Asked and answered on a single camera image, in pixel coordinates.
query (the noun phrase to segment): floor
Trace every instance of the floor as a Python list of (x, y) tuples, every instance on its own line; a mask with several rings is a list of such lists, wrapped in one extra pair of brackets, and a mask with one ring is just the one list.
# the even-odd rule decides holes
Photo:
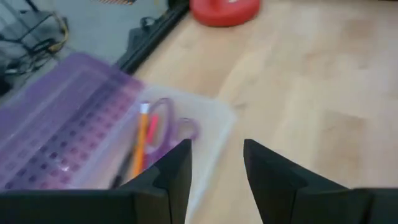
[[(30, 9), (24, 0), (2, 1), (8, 2), (18, 10)], [(137, 0), (133, 5), (106, 4), (100, 0), (35, 0), (34, 2), (40, 10), (56, 11), (68, 19), (69, 48), (87, 52), (111, 64), (126, 51), (129, 31), (140, 26), (140, 18), (146, 16), (158, 18), (167, 9), (166, 0)], [(15, 21), (2, 4), (0, 4), (0, 13), (8, 24)], [(0, 22), (0, 30), (3, 26), (4, 24)], [(37, 28), (36, 36), (44, 39), (47, 36), (53, 37), (58, 32), (57, 23), (49, 19)]]
[[(8, 3), (16, 10), (31, 10), (24, 0), (0, 0), (0, 30), (6, 24), (12, 24), (16, 18), (2, 4)], [(114, 64), (125, 53), (129, 31), (139, 27), (140, 18), (160, 17), (167, 9), (166, 0), (137, 0), (133, 5), (106, 4), (100, 0), (34, 0), (41, 11), (56, 11), (58, 15), (68, 19), (69, 36), (66, 46), (57, 54), (63, 59), (72, 52), (86, 52), (109, 64)], [(46, 38), (63, 39), (58, 24), (54, 19), (47, 19), (38, 26), (32, 35), (24, 39), (24, 43), (34, 46)], [(0, 42), (0, 62), (4, 59), (18, 58), (25, 50), (15, 44)], [(26, 83), (36, 81), (43, 74), (53, 69), (58, 62), (50, 60), (42, 69), (35, 73), (27, 73), (21, 77), (8, 77), (13, 89), (0, 97), (0, 104), (21, 90)]]
[(238, 115), (192, 223), (260, 223), (243, 139), (348, 187), (397, 186), (398, 2), (266, 0), (243, 26), (188, 15), (136, 73)]

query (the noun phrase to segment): scissors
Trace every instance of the scissors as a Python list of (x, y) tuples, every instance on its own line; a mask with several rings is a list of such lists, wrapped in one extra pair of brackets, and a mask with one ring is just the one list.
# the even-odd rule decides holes
[(146, 145), (146, 167), (151, 166), (154, 162), (158, 161), (176, 145), (184, 139), (191, 139), (195, 141), (199, 136), (199, 125), (198, 123), (190, 118), (178, 118), (175, 119), (175, 107), (174, 102), (170, 98), (161, 98), (151, 105), (149, 108), (149, 114), (154, 114), (155, 111), (159, 110), (160, 107), (164, 107), (162, 117), (164, 118), (163, 128), (160, 142), (156, 146)]

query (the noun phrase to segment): pencil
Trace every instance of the pencil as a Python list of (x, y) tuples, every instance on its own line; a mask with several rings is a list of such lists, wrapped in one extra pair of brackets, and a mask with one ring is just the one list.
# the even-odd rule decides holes
[(148, 111), (149, 103), (143, 103), (140, 107), (140, 120), (139, 120), (139, 130), (137, 136), (136, 150), (133, 153), (133, 163), (130, 171), (131, 178), (137, 177), (144, 169), (144, 154), (145, 154), (145, 141), (146, 132), (148, 124)]

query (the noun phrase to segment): table surface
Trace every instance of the table surface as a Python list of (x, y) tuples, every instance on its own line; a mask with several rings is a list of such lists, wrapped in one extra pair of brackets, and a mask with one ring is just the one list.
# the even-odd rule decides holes
[(243, 26), (188, 15), (136, 73), (238, 116), (192, 223), (260, 223), (243, 163), (252, 138), (348, 187), (397, 186), (398, 2), (264, 1)]

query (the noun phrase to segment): plastic storage box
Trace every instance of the plastic storage box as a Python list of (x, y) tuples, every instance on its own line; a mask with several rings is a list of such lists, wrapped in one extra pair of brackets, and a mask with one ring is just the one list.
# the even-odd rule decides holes
[(187, 218), (206, 189), (235, 117), (224, 104), (143, 85), (85, 54), (72, 54), (0, 107), (0, 189), (107, 189), (134, 144), (139, 104), (173, 99), (194, 119)]

